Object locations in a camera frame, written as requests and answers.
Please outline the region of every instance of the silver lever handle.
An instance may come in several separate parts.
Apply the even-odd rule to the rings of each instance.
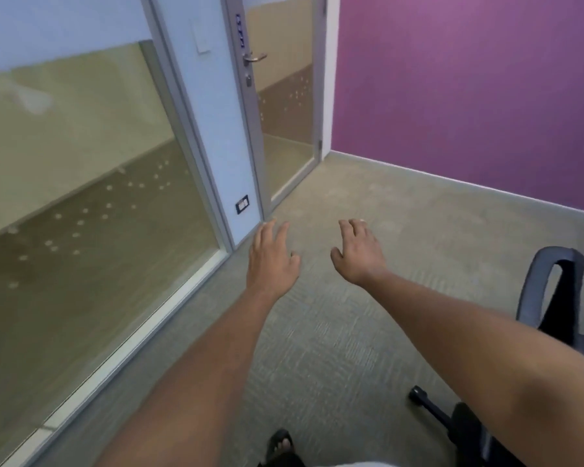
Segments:
[[[268,57],[268,54],[266,53],[259,54],[257,57],[253,57],[253,52],[250,52],[249,54],[244,54],[242,59],[245,61],[245,65],[249,65],[250,63],[264,60],[266,57]]]

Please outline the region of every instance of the person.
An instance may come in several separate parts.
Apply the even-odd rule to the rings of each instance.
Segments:
[[[364,221],[339,226],[335,270],[382,305],[493,436],[530,467],[584,467],[584,356],[505,315],[406,281],[388,270]],[[289,224],[276,236],[273,227],[274,220],[255,234],[246,290],[164,374],[97,467],[217,465],[262,326],[301,268],[286,247]],[[285,431],[273,435],[267,457],[269,466],[303,466]]]

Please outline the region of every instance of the hand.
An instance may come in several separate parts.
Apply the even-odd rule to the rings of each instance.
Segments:
[[[350,283],[364,287],[374,277],[387,270],[381,244],[363,220],[339,220],[342,229],[343,252],[331,249],[335,270]]]
[[[255,233],[247,272],[247,289],[267,294],[273,303],[292,288],[301,269],[301,256],[286,247],[290,223],[282,224],[273,239],[275,221],[263,223]]]

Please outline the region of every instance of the left hand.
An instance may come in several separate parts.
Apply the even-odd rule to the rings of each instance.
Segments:
[[[255,233],[247,271],[247,289],[265,293],[273,302],[292,288],[301,271],[301,256],[286,247],[290,223],[284,222],[273,239],[275,221],[263,223]]]

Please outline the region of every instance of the office chair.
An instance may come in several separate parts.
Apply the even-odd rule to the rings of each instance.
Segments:
[[[545,287],[554,265],[559,265],[562,273],[541,320]],[[578,331],[583,277],[584,256],[575,249],[552,246],[539,250],[521,290],[517,321],[538,328],[584,354],[584,334]],[[447,416],[417,385],[408,397],[448,430],[448,438],[456,445],[457,467],[523,466],[489,434],[465,403],[458,403],[452,416]]]

